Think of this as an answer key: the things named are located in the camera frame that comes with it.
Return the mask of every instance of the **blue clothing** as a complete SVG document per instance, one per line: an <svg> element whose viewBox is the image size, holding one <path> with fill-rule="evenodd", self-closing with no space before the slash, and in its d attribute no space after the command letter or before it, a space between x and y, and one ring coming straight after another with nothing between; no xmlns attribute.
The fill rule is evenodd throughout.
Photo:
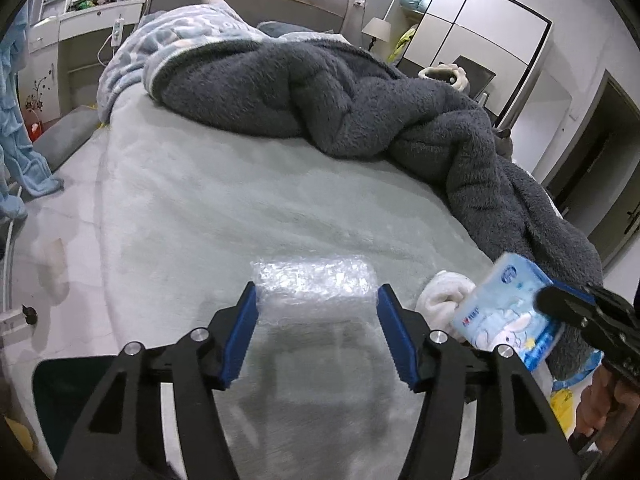
<svg viewBox="0 0 640 480"><path fill-rule="evenodd" d="M15 83L24 66L28 27L24 6L0 41L0 168L4 162L24 190L39 197L61 189L62 180L51 175L45 158L33 149L20 113ZM9 218L27 215L22 199L9 194L4 172L0 174L0 214Z"/></svg>

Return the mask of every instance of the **cartoon rabbit print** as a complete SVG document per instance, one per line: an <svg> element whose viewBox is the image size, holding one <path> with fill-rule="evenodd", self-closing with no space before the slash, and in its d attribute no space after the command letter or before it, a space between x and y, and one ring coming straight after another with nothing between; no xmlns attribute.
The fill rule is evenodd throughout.
<svg viewBox="0 0 640 480"><path fill-rule="evenodd" d="M515 314L515 312L513 310L507 311L506 317L510 317L508 316L509 314ZM489 352L502 344L511 346L515 351L521 350L524 338L521 339L517 337L516 334L523 332L530 322L531 314L529 312L522 314L515 321L505 325L505 327L491 339L491 342L489 342L489 333L487 330L481 330L478 336L476 336L475 346L480 350L487 350Z"/></svg>

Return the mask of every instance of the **human hand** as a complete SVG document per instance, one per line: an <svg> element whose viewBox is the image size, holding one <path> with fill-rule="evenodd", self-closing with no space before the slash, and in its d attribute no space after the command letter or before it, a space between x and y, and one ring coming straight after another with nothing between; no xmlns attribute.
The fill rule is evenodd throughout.
<svg viewBox="0 0 640 480"><path fill-rule="evenodd" d="M607 413L611 409L612 394L609 383L613 374L604 366L596 368L587 386L580 396L580 404L575 412L575 433L591 436L593 431L602 430L607 422Z"/></svg>
<svg viewBox="0 0 640 480"><path fill-rule="evenodd" d="M604 454L617 444L640 406L638 391L624 380L617 381L612 388L614 380L611 372L599 366L591 386L582 392L575 416L576 433L591 436L594 430L599 431L596 445ZM619 406L609 413L614 399Z"/></svg>

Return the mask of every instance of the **metal screw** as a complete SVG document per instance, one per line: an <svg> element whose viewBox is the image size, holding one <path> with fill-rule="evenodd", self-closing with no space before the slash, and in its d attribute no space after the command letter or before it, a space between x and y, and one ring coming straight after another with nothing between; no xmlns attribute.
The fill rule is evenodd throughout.
<svg viewBox="0 0 640 480"><path fill-rule="evenodd" d="M429 339L436 343L436 345L441 345L447 342L449 336L442 330L434 330L429 334Z"/></svg>
<svg viewBox="0 0 640 480"><path fill-rule="evenodd" d="M132 341L124 345L124 353L127 355L135 355L142 350L142 345L137 341Z"/></svg>
<svg viewBox="0 0 640 480"><path fill-rule="evenodd" d="M191 331L191 339L194 341L204 341L209 337L209 331L206 328L195 328Z"/></svg>
<svg viewBox="0 0 640 480"><path fill-rule="evenodd" d="M513 355L513 348L511 348L509 345L500 345L498 346L498 354L508 359Z"/></svg>

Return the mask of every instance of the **gray cushion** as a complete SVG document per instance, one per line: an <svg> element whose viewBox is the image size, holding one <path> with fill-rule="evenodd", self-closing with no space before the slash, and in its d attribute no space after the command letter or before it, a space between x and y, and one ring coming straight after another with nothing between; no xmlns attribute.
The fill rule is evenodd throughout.
<svg viewBox="0 0 640 480"><path fill-rule="evenodd" d="M284 22L262 22L258 23L256 28L272 38L279 38L283 34L288 34L290 32L315 32L314 30L303 27L302 25L293 25L293 23Z"/></svg>
<svg viewBox="0 0 640 480"><path fill-rule="evenodd" d="M98 111L80 106L62 117L33 143L34 149L47 159L56 171L100 126Z"/></svg>

